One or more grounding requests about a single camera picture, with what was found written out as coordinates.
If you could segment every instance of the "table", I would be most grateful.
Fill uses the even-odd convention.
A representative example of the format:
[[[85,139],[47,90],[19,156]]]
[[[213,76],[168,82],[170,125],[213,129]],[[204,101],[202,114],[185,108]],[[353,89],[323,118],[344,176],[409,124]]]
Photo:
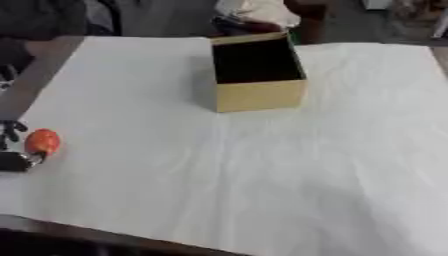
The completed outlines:
[[[69,45],[73,49],[73,44],[67,43],[67,41],[65,41],[65,43],[61,43],[61,45],[63,46],[61,49],[67,50],[67,48],[70,48],[70,47],[68,47]],[[65,52],[65,54],[66,54],[65,56],[67,56],[67,53],[68,54],[70,53],[70,51],[68,51],[68,50],[61,51],[61,52]],[[443,54],[443,50],[440,50],[440,49],[437,50],[436,55],[438,57],[441,57],[440,59],[443,61],[444,56],[445,56]],[[57,70],[57,66],[58,66],[57,64],[59,63],[59,66],[60,66],[60,64],[63,63],[63,61],[65,59],[61,56],[42,59],[42,60],[40,60],[41,61],[40,65],[37,65],[38,63],[36,63],[35,66],[31,67],[30,70],[27,71],[26,74],[24,74],[24,76],[17,82],[17,84],[13,88],[13,90],[7,92],[7,93],[9,93],[9,95],[7,95],[8,97],[6,99],[2,99],[3,102],[0,102],[0,104],[5,104],[5,105],[0,105],[0,106],[6,106],[5,108],[3,108],[3,107],[1,108],[2,117],[17,118],[22,113],[22,112],[20,112],[21,110],[24,111],[26,108],[29,107],[30,102],[34,99],[34,97],[38,93],[38,91],[43,86],[45,86],[45,80],[48,81],[51,78],[51,75],[41,76],[40,71],[42,71],[42,69],[44,67],[45,69],[48,70],[49,74],[54,73],[54,71]]]

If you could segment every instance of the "gold box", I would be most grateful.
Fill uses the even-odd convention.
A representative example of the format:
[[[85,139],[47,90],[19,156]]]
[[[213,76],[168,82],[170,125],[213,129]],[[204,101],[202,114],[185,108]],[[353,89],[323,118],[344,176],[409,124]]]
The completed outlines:
[[[218,112],[296,107],[306,75],[286,33],[212,40]]]

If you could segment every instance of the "open box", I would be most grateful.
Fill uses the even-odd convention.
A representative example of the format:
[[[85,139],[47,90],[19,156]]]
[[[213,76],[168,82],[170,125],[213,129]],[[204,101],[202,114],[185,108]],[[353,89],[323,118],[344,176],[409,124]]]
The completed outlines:
[[[218,112],[298,106],[306,75],[286,33],[212,40]]]

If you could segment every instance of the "white paper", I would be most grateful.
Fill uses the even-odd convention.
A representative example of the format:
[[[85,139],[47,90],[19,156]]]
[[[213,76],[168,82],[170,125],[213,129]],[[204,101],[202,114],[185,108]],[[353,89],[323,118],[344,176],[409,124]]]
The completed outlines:
[[[447,255],[448,87],[429,49],[297,51],[301,107],[217,114],[196,99],[206,39],[87,39],[23,118],[61,152],[0,176],[0,212],[254,255]]]

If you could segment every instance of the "floor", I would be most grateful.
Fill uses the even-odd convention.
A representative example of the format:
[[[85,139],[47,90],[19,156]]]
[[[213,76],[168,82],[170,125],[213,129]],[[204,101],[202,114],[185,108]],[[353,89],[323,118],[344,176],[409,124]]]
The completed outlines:
[[[217,0],[117,0],[126,36],[213,36],[210,24]],[[328,0],[329,11],[319,43],[378,42],[448,45],[447,41],[408,38],[390,25],[386,11],[366,11],[361,0]]]

